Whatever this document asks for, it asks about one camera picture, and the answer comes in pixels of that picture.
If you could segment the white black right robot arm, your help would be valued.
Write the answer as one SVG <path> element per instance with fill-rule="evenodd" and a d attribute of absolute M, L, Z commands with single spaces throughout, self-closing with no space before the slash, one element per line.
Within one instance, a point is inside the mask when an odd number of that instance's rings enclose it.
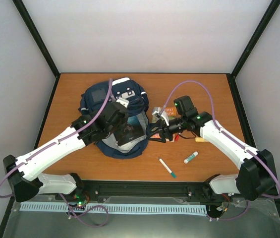
<path fill-rule="evenodd" d="M 189 96 L 174 101 L 178 118 L 169 119 L 163 109 L 152 113 L 157 121 L 148 127 L 150 140 L 158 134 L 158 142 L 165 143 L 176 133 L 187 130 L 205 139 L 223 152 L 238 168 L 235 175 L 215 175 L 206 184 L 210 194 L 234 193 L 254 201 L 260 196 L 269 196 L 268 191 L 276 185 L 272 171 L 273 156 L 268 150 L 259 151 L 239 140 L 208 112 L 199 113 Z"/>

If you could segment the dark blue hardcover book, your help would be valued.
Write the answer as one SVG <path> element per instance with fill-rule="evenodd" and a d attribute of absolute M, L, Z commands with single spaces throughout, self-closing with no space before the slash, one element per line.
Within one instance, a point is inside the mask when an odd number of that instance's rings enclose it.
<path fill-rule="evenodd" d="M 124 146 L 145 137 L 144 130 L 137 116 L 129 117 L 122 129 L 114 133 L 118 146 Z"/>

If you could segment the orange Treehouse paperback book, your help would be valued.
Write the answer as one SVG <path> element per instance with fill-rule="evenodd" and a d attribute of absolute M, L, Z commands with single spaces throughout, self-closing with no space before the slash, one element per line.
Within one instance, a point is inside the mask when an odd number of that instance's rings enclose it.
<path fill-rule="evenodd" d="M 175 107 L 166 107 L 164 111 L 166 111 L 166 113 L 169 117 L 169 120 L 172 120 L 172 119 L 176 118 L 177 111 L 176 111 Z"/>

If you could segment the navy blue student backpack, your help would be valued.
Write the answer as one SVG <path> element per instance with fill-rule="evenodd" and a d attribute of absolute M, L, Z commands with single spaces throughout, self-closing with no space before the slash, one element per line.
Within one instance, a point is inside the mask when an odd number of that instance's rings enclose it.
<path fill-rule="evenodd" d="M 107 81 L 96 83 L 89 87 L 81 95 L 79 111 L 82 115 L 89 115 L 100 109 L 109 89 Z M 149 119 L 146 112 L 149 108 L 149 99 L 144 88 L 129 77 L 116 79 L 112 82 L 112 92 L 108 102 L 114 102 L 118 98 L 124 98 L 129 101 L 128 118 L 137 116 L 144 130 L 145 137 L 136 140 L 124 146 L 118 146 L 117 143 L 97 143 L 97 147 L 103 154 L 115 159 L 132 159 L 142 155 L 148 145 L 147 126 Z"/>

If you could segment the green capped white marker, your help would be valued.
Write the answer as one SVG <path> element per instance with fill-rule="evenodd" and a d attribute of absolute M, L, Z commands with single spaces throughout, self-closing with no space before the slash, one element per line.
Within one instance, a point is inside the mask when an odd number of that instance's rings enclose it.
<path fill-rule="evenodd" d="M 164 162 L 162 158 L 159 158 L 159 162 L 163 165 L 163 167 L 168 171 L 168 173 L 173 177 L 176 178 L 175 173 L 169 168 L 169 166 Z"/>

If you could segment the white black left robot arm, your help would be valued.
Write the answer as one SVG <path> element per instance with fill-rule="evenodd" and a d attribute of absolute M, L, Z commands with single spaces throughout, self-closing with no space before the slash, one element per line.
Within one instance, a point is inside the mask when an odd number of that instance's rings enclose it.
<path fill-rule="evenodd" d="M 89 144 L 108 138 L 122 129 L 128 119 L 127 103 L 109 102 L 99 116 L 82 115 L 56 138 L 23 156 L 8 155 L 3 159 L 7 181 L 17 202 L 39 194 L 62 193 L 71 200 L 84 200 L 84 184 L 76 173 L 50 175 L 44 170 Z"/>

